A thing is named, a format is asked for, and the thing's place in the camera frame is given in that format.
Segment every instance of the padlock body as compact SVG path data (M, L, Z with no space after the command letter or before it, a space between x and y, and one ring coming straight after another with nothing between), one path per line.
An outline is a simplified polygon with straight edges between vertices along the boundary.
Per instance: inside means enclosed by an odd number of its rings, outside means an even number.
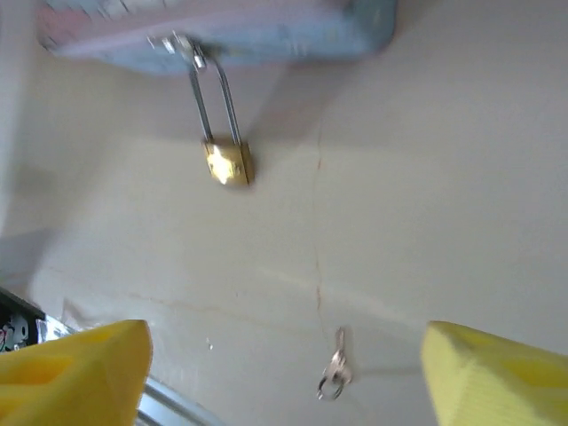
M249 144L235 144L230 136L204 140L205 157L211 176L222 185L246 186L255 178Z

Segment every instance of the key ring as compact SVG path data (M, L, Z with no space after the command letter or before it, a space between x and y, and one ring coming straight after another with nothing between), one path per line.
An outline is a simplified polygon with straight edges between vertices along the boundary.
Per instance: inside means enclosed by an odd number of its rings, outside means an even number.
M352 378L353 373L347 366L347 359L345 358L345 329L340 327L335 333L335 353L323 372L323 378L319 381L318 399L335 401L343 392L343 388L351 382ZM332 383L336 386L333 393L324 391L326 383Z

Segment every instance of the padlock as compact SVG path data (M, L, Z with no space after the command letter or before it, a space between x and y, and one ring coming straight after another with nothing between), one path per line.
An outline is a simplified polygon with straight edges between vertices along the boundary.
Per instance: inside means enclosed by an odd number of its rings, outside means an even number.
M225 71L214 58L207 58L198 44L192 44L193 57L189 68L189 79L193 88L193 95L201 118L205 148L205 156L211 176L223 185L250 185L255 178L249 144L243 142L239 133L239 126L234 112L233 99ZM213 136L209 118L201 95L199 73L212 63L217 69L221 90L225 99L225 108L231 127L231 136Z

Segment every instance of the brass padlock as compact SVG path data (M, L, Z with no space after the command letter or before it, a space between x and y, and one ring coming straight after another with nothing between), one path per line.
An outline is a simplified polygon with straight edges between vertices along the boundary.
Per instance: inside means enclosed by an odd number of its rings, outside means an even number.
M231 127L231 136L214 137L211 132L198 76L198 73L206 68L207 63L213 63L217 69ZM215 59L206 58L199 45L196 44L193 44L193 64L189 69L189 79L192 84L195 101L197 102L197 108L199 109L203 133L205 134L203 146L211 176L223 185L244 186L252 184L255 178L255 171L249 144L241 140L225 71Z

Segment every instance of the padlock shackle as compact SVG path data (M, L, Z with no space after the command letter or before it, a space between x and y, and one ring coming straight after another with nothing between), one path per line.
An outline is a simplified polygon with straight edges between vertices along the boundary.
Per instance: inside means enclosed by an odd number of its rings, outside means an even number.
M229 119L229 126L231 128L231 136L233 137L234 143L240 145L241 133L239 132L237 116L234 112L233 97L231 96L231 90L229 89L227 76L224 69L215 59L207 58L207 61L208 63L212 63L217 69L217 75L219 77L219 82L221 83L221 91L223 92L223 99L225 100L225 109L227 112L227 117ZM195 102L197 103L197 109L199 110L201 126L203 128L203 133L205 134L205 139L210 142L213 140L213 133L211 131L211 125L209 124L209 117L207 115L205 102L203 101L203 95L201 94L201 86L199 84L199 71L193 64L190 64L189 66L189 81L192 85L193 96L195 97Z

